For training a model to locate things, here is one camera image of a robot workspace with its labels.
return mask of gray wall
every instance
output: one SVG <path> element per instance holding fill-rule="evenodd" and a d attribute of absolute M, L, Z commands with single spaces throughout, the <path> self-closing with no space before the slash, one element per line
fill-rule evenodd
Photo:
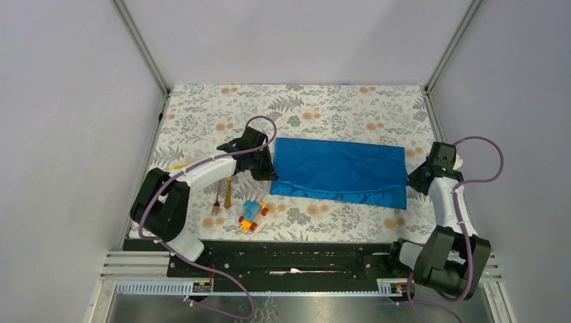
<path fill-rule="evenodd" d="M 0 321 L 81 322 L 160 100 L 109 1 L 0 1 Z"/>
<path fill-rule="evenodd" d="M 569 1 L 484 1 L 434 90 L 449 141 L 484 135 L 505 152 L 500 179 L 467 196 L 519 322 L 571 315 L 569 13 Z M 466 178 L 498 167 L 485 145 L 460 153 Z"/>
<path fill-rule="evenodd" d="M 170 85 L 424 84 L 470 0 L 128 0 Z"/>

